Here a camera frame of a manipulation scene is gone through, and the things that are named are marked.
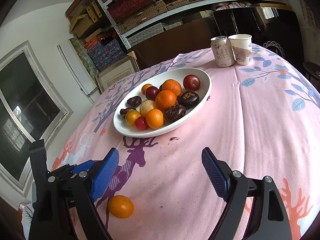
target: white bowl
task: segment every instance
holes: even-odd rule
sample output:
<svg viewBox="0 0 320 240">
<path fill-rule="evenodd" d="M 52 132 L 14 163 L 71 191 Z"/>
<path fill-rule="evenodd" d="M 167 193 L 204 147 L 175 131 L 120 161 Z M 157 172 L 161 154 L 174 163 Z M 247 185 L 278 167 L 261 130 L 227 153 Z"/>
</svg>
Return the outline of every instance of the white bowl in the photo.
<svg viewBox="0 0 320 240">
<path fill-rule="evenodd" d="M 186 91 L 183 88 L 183 79 L 185 76 L 187 75 L 196 75 L 197 77 L 200 78 L 201 81 L 201 85 L 200 88 L 195 91 L 199 97 L 200 97 L 200 101 L 198 103 L 197 106 L 195 106 L 192 109 L 188 109 L 185 116 L 182 117 L 181 119 L 175 121 L 174 123 L 169 124 L 166 120 L 164 120 L 164 125 L 161 126 L 158 129 L 152 129 L 152 128 L 148 128 L 144 131 L 138 131 L 136 130 L 136 128 L 134 126 L 130 126 L 127 124 L 127 122 L 125 121 L 124 118 L 121 117 L 120 115 L 120 110 L 122 108 L 128 108 L 129 105 L 127 105 L 127 100 L 129 98 L 132 98 L 134 96 L 140 96 L 142 98 L 142 102 L 146 101 L 147 98 L 142 95 L 141 93 L 141 88 L 145 85 L 145 84 L 152 84 L 153 86 L 159 88 L 164 81 L 166 81 L 167 79 L 174 79 L 176 81 L 178 81 L 182 87 L 182 91 Z M 167 132 L 170 132 L 176 128 L 178 128 L 179 126 L 183 125 L 191 116 L 193 116 L 195 113 L 197 113 L 202 106 L 204 105 L 204 103 L 206 102 L 209 93 L 211 91 L 211 78 L 210 76 L 203 70 L 198 69 L 198 68 L 178 68 L 178 69 L 174 69 L 171 71 L 167 71 L 164 73 L 161 73 L 159 75 L 156 75 L 152 78 L 149 78 L 148 80 L 146 80 L 145 82 L 141 83 L 140 85 L 138 85 L 137 87 L 135 87 L 119 104 L 118 108 L 116 109 L 115 115 L 113 117 L 113 124 L 116 128 L 116 130 L 125 135 L 125 136 L 129 136 L 129 137 L 137 137 L 137 138 L 148 138 L 148 137 L 153 137 L 153 136 L 157 136 L 157 135 L 161 135 Z"/>
</svg>

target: pink tablecloth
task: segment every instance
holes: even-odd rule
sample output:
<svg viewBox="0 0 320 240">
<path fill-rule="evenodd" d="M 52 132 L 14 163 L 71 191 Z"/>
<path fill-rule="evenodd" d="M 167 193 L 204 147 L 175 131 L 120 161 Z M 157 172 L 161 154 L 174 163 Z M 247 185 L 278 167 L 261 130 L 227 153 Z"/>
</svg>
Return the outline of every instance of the pink tablecloth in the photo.
<svg viewBox="0 0 320 240">
<path fill-rule="evenodd" d="M 320 95 L 278 55 L 257 45 L 253 54 L 253 65 L 228 68 L 217 67 L 211 49 L 180 54 L 117 82 L 82 120 L 52 169 L 103 159 L 111 147 L 119 150 L 119 166 L 96 203 L 114 240 L 208 239 L 225 203 L 202 166 L 204 147 L 247 177 L 272 176 L 293 239 L 308 229 L 320 209 Z M 112 120 L 122 98 L 140 82 L 179 67 L 211 76 L 204 107 L 185 125 L 155 138 L 117 133 Z M 108 198 L 114 195 L 132 199 L 131 217 L 109 214 Z M 242 238 L 250 207 L 247 199 L 234 239 Z M 80 223 L 76 231 L 85 239 Z"/>
</svg>

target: metal screw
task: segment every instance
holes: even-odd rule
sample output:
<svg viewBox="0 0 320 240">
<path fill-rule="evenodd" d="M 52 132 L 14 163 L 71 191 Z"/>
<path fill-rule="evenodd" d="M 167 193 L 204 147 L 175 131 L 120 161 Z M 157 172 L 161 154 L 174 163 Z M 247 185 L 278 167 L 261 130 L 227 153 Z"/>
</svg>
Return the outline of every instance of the metal screw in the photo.
<svg viewBox="0 0 320 240">
<path fill-rule="evenodd" d="M 266 180 L 266 182 L 272 182 L 272 178 L 270 176 L 266 176 L 264 179 Z"/>
<path fill-rule="evenodd" d="M 51 176 L 48 178 L 48 181 L 49 182 L 54 182 L 56 180 L 56 177 L 55 176 Z"/>
<path fill-rule="evenodd" d="M 240 177 L 241 177 L 241 172 L 239 172 L 239 171 L 234 171 L 234 172 L 232 173 L 232 175 L 233 175 L 234 177 L 236 177 L 236 178 L 240 178 Z"/>
<path fill-rule="evenodd" d="M 79 177 L 84 178 L 88 175 L 88 173 L 86 171 L 81 171 L 79 172 Z"/>
</svg>

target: picture frame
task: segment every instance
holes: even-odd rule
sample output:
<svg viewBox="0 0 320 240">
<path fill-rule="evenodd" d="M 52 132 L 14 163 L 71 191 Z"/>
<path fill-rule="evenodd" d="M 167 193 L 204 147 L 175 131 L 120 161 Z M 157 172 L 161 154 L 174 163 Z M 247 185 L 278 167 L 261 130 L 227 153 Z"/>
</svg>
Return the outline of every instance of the picture frame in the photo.
<svg viewBox="0 0 320 240">
<path fill-rule="evenodd" d="M 140 71 L 137 60 L 125 56 L 97 74 L 96 79 L 101 93 L 120 79 Z"/>
</svg>

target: blue gripper pad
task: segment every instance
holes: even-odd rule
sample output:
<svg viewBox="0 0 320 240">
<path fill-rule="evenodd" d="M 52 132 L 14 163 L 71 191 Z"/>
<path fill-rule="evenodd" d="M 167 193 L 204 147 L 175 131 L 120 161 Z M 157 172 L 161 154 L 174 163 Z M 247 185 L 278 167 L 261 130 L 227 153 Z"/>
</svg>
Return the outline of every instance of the blue gripper pad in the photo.
<svg viewBox="0 0 320 240">
<path fill-rule="evenodd" d="M 225 202 L 228 202 L 230 199 L 228 179 L 223 174 L 217 158 L 208 147 L 202 150 L 201 160 L 218 197 L 221 197 Z"/>
<path fill-rule="evenodd" d="M 94 164 L 93 160 L 88 160 L 88 161 L 81 163 L 81 164 L 77 165 L 76 167 L 74 167 L 74 169 L 72 170 L 72 173 L 79 173 L 80 171 L 87 171 L 88 169 L 90 169 L 92 167 L 93 164 Z"/>
<path fill-rule="evenodd" d="M 95 178 L 92 180 L 92 191 L 90 197 L 93 202 L 102 197 L 108 184 L 116 171 L 119 163 L 119 152 L 117 149 L 112 148 L 107 156 L 106 161 L 101 166 Z"/>
</svg>

